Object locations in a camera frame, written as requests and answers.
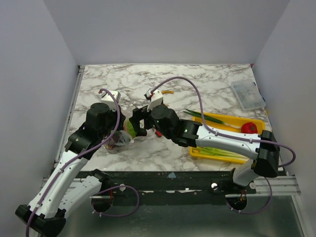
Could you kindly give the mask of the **green toy grapes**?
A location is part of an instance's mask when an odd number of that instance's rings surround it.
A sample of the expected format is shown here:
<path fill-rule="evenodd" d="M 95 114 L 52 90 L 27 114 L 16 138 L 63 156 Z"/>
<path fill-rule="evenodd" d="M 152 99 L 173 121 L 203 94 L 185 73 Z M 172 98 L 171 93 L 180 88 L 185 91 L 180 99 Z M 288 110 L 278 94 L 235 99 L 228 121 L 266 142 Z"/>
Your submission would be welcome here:
<path fill-rule="evenodd" d="M 126 119 L 124 122 L 124 130 L 132 137 L 132 139 L 134 139 L 137 135 L 132 123 L 128 119 Z"/>

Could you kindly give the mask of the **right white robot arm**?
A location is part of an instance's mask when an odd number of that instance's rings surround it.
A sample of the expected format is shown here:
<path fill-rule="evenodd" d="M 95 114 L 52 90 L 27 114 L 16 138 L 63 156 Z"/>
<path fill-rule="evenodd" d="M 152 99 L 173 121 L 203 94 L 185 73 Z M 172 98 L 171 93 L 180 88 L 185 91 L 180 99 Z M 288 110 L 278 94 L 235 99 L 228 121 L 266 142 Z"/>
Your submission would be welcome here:
<path fill-rule="evenodd" d="M 217 129 L 200 122 L 180 119 L 165 104 L 152 109 L 147 106 L 133 109 L 129 121 L 137 136 L 154 128 L 181 147 L 217 148 L 247 157 L 248 161 L 234 169 L 232 178 L 227 181 L 228 190 L 234 194 L 259 176 L 275 178 L 278 175 L 280 145 L 269 131 L 244 134 Z"/>

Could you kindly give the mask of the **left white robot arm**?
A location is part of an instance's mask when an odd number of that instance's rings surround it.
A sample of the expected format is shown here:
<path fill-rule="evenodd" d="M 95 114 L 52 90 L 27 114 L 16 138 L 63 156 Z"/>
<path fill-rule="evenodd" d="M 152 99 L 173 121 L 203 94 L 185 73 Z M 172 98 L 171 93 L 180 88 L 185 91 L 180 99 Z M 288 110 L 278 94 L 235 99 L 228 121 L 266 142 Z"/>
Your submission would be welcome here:
<path fill-rule="evenodd" d="M 16 209 L 15 214 L 27 225 L 27 231 L 33 229 L 43 237 L 56 237 L 69 215 L 86 199 L 109 191 L 107 176 L 95 170 L 76 189 L 67 192 L 93 154 L 123 128 L 124 119 L 117 102 L 113 108 L 109 103 L 91 105 L 85 122 L 68 138 L 62 157 L 43 188 L 29 204 Z"/>

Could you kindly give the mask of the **clear zip top bag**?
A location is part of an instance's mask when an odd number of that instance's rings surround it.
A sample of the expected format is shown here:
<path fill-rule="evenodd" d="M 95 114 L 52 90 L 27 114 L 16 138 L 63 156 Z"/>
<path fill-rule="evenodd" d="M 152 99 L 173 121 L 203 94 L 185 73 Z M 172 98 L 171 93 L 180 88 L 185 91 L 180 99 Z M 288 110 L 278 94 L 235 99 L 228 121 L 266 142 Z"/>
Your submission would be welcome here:
<path fill-rule="evenodd" d="M 116 131 L 115 134 L 106 143 L 113 142 L 117 144 L 117 147 L 113 150 L 107 150 L 110 153 L 118 153 L 128 149 L 136 140 L 143 140 L 146 136 L 136 136 L 134 139 L 125 132 L 124 125 L 123 130 Z"/>

